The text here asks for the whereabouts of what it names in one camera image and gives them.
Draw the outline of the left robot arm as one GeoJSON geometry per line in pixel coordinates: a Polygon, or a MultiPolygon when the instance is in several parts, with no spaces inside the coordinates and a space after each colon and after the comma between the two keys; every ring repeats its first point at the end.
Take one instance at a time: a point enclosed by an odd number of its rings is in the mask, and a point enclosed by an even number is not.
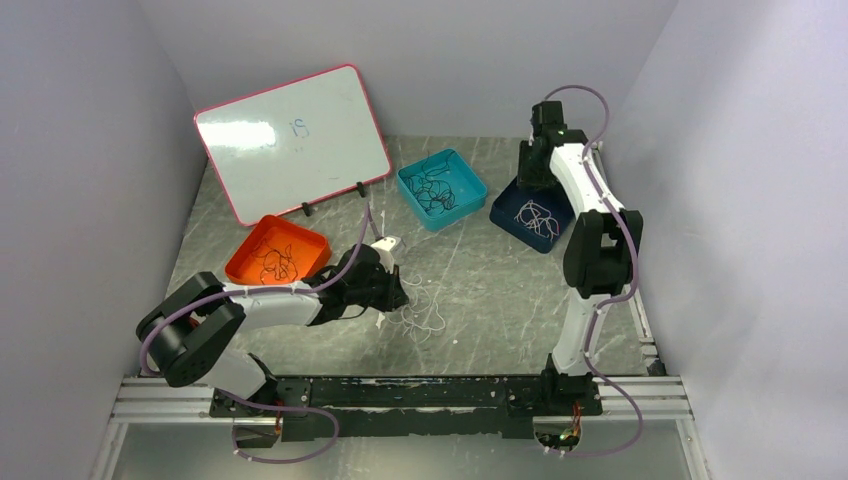
{"type": "Polygon", "coordinates": [[[314,327],[344,319],[352,306],[387,313],[407,302],[398,267],[370,247],[287,285],[248,289],[200,272],[138,324],[141,368],[171,387],[201,383],[228,392],[261,416],[275,406],[278,380],[256,355],[234,347],[237,333],[314,327]]]}

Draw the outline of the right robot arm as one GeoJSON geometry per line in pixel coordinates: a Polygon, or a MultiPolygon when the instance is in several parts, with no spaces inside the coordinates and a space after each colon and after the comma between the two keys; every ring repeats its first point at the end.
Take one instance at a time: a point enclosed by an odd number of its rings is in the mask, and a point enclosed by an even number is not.
{"type": "Polygon", "coordinates": [[[531,136],[519,150],[516,183],[527,191],[563,192],[575,214],[563,258],[566,319],[539,389],[542,406],[562,414],[578,395],[591,395],[599,375],[593,362],[600,328],[609,307],[635,292],[643,218],[611,192],[586,134],[566,125],[561,102],[534,105],[530,123],[531,136]]]}

